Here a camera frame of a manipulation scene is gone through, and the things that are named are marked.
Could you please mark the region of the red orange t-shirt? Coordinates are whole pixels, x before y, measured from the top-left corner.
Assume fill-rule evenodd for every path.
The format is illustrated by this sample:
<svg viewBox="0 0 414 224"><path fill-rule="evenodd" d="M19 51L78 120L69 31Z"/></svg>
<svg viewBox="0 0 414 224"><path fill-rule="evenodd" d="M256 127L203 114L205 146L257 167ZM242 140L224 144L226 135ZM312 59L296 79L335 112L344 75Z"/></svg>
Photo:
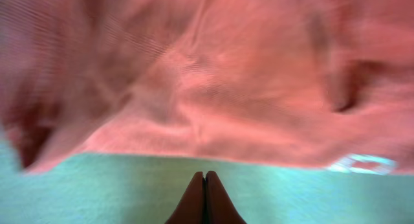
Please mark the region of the red orange t-shirt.
<svg viewBox="0 0 414 224"><path fill-rule="evenodd" d="M87 151L413 173L413 0L1 0L23 169Z"/></svg>

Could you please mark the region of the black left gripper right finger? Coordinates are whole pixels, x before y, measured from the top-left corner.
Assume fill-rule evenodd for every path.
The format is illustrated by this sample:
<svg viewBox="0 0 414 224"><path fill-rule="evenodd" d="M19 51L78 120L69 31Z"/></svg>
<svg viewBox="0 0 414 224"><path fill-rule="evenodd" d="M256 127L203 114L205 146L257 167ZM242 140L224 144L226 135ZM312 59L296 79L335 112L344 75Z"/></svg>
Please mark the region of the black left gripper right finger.
<svg viewBox="0 0 414 224"><path fill-rule="evenodd" d="M209 224L246 224L215 171L206 174L206 217Z"/></svg>

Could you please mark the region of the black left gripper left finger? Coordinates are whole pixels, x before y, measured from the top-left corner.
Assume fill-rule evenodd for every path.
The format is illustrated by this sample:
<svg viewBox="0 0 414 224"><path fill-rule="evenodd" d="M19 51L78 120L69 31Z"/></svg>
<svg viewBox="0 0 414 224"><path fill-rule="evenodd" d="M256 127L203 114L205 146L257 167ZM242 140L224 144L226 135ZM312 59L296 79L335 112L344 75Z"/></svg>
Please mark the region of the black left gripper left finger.
<svg viewBox="0 0 414 224"><path fill-rule="evenodd" d="M204 177L196 172L166 224L202 224L204 219Z"/></svg>

